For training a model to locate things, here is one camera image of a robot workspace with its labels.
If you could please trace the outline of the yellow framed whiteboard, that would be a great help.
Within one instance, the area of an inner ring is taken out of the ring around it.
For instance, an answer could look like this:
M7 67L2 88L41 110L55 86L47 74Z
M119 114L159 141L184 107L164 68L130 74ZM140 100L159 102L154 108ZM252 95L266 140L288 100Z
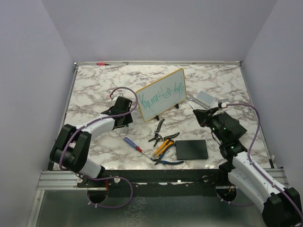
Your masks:
M136 95L143 120L150 121L186 99L185 72L178 69L137 90Z

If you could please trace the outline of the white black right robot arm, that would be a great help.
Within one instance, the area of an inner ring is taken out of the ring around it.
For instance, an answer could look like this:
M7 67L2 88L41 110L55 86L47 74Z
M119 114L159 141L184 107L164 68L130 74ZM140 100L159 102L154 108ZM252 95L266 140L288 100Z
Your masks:
M226 162L220 165L217 179L223 185L237 186L259 209L268 227L303 225L301 198L295 188L286 188L265 171L250 155L240 138L246 129L220 107L193 110L198 124L210 128L219 140Z

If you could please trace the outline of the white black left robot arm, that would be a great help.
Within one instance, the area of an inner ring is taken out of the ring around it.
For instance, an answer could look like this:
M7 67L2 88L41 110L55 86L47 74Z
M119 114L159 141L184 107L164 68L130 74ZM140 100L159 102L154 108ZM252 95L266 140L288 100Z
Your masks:
M74 173L88 176L93 186L101 186L106 177L105 168L88 158L90 143L103 133L132 123L131 104L130 99L119 96L112 107L89 123L64 125L51 150L50 160Z

